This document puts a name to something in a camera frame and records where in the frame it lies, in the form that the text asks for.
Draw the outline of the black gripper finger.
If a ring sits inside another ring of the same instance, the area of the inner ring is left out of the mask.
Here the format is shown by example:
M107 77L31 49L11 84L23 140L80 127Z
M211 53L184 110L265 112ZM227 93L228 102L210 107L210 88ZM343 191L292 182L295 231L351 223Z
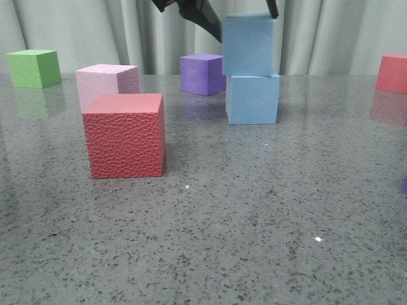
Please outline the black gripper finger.
M179 14L184 19L199 25L212 35L219 43L222 42L222 23L212 8L211 4L205 0L152 0L158 10L163 13L166 7L176 3L179 7Z
M270 13L270 16L272 18L278 18L279 17L279 11L277 7L277 1L276 0L266 0L266 5L268 7L268 11Z

